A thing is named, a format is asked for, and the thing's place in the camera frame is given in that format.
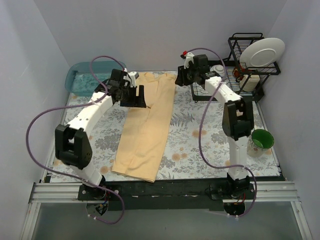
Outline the pale yellow t shirt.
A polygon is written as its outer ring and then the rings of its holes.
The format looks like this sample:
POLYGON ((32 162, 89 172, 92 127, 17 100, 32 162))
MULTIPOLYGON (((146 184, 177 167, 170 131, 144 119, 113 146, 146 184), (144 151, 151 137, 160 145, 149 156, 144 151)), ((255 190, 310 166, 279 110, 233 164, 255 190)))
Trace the pale yellow t shirt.
POLYGON ((118 144, 114 173, 153 183, 164 155, 176 92, 175 75, 141 72, 145 108, 128 110, 118 144))

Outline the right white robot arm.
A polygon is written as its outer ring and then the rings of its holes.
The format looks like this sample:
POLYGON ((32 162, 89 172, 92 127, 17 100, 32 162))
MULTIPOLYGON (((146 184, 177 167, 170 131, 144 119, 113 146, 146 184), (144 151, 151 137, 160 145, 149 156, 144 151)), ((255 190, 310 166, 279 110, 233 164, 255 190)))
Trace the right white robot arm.
POLYGON ((229 143, 227 180, 222 192, 237 199, 250 188, 247 170, 247 146, 254 128, 253 104, 231 90, 221 75, 212 71, 205 54, 195 55, 185 51, 184 64, 178 67, 175 84, 189 86, 197 83, 223 106, 222 129, 229 143))

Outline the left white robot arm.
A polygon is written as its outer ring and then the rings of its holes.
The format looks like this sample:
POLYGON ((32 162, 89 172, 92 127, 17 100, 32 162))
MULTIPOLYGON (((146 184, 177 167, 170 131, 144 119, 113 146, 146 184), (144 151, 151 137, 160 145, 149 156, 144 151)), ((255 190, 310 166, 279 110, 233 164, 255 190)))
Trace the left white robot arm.
POLYGON ((75 171, 95 200, 106 196, 103 176, 91 162, 93 157, 89 136, 100 118, 117 102, 121 107, 146 108, 144 86, 136 86, 139 73, 113 69, 108 79, 99 84, 89 100, 91 105, 66 125, 55 129, 55 157, 75 171))

